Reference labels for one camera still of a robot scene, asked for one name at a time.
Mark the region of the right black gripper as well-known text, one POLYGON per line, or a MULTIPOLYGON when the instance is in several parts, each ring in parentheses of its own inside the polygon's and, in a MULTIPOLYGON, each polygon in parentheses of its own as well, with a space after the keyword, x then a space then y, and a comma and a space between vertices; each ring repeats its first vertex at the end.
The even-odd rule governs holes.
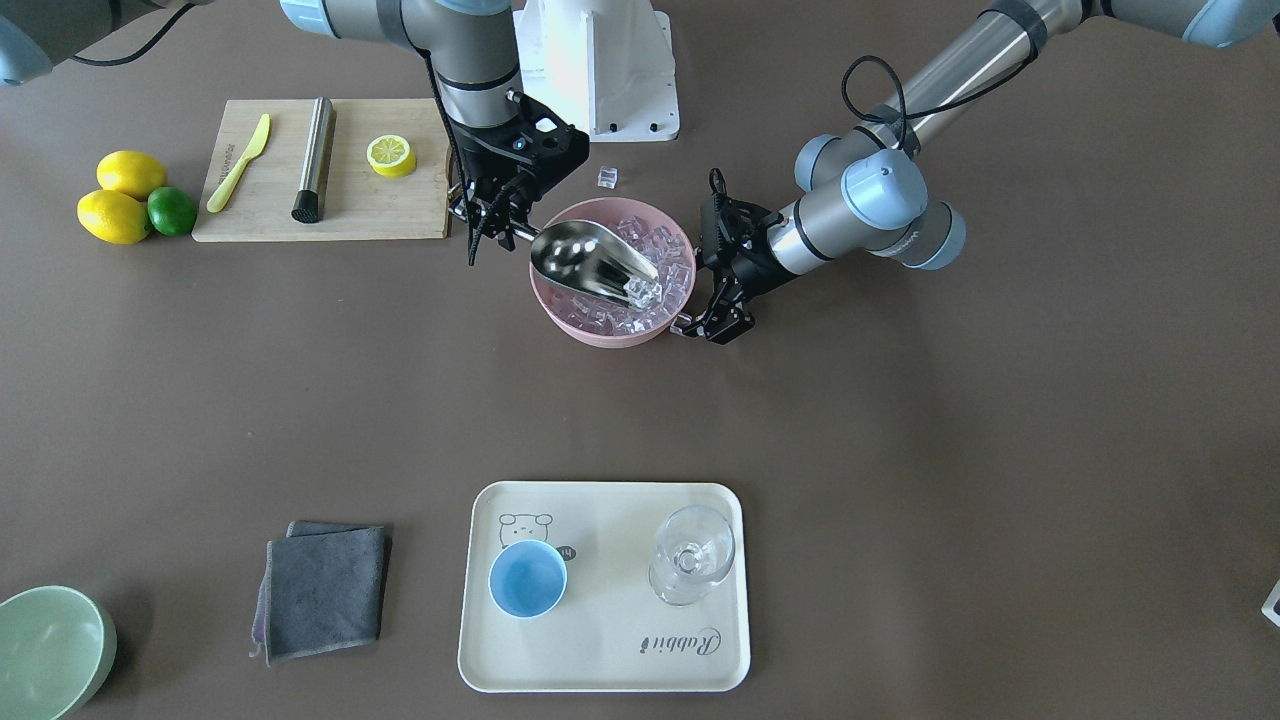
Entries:
POLYGON ((467 222, 467 264, 485 238, 512 252, 512 223, 581 167, 589 136, 522 92, 448 94, 448 128, 460 161, 451 211, 467 222))

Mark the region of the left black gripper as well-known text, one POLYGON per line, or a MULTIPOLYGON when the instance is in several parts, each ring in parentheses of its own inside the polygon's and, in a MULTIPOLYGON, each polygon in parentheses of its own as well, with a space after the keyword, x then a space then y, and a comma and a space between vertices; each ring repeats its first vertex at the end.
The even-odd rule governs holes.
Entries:
POLYGON ((718 283, 704 313, 678 313, 672 332, 728 345, 755 327, 748 301, 794 279, 776 258, 769 231, 785 224, 780 211, 730 197, 721 170, 708 176, 710 197, 701 205, 700 265, 718 283))

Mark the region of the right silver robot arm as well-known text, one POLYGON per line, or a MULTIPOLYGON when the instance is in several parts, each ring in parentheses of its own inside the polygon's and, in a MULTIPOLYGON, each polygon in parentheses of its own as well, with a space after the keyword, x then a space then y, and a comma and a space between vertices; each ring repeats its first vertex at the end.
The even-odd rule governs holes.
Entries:
MULTIPOLYGON (((5 1, 3 83, 20 86, 152 12, 175 18, 191 1, 5 1)), ((460 186, 449 210, 468 227, 468 252, 492 238, 532 240, 532 205, 589 155, 588 136, 524 92, 507 1, 283 1, 298 29, 387 44, 420 56, 460 186)))

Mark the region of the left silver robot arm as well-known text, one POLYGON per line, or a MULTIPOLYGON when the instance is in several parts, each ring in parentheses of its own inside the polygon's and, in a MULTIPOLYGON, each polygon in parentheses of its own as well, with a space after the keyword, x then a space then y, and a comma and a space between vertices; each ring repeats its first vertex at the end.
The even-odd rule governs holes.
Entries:
POLYGON ((966 223, 951 204, 931 199, 916 155, 969 102, 1029 67, 1050 38, 1093 17, 1229 47, 1276 26, 1277 4, 992 1, 909 82, 891 76, 893 96, 858 111, 847 135, 803 146, 794 202, 772 210, 732 199, 721 170, 710 172, 695 261, 714 284, 707 307, 680 313, 672 332, 726 345, 754 327, 753 299, 855 250, 916 270, 947 266, 963 251, 966 223))

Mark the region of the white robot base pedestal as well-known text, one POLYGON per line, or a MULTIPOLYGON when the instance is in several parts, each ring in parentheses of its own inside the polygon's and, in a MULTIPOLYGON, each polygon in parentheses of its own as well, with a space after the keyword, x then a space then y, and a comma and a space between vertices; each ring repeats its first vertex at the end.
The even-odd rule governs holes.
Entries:
POLYGON ((599 143, 664 142, 681 117, 671 18, 650 1, 526 1, 525 94, 599 143))

